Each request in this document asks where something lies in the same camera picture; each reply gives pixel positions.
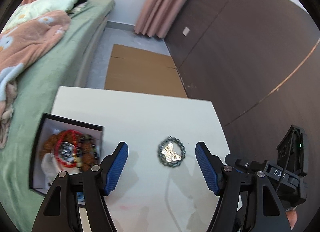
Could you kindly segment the person's right hand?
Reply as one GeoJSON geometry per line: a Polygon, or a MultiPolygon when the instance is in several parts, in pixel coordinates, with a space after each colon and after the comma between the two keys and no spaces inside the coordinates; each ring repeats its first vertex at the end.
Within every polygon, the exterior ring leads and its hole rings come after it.
{"type": "Polygon", "coordinates": [[[289,221],[291,229],[293,229],[298,220],[297,212],[295,210],[288,210],[286,211],[286,216],[289,221]]]}

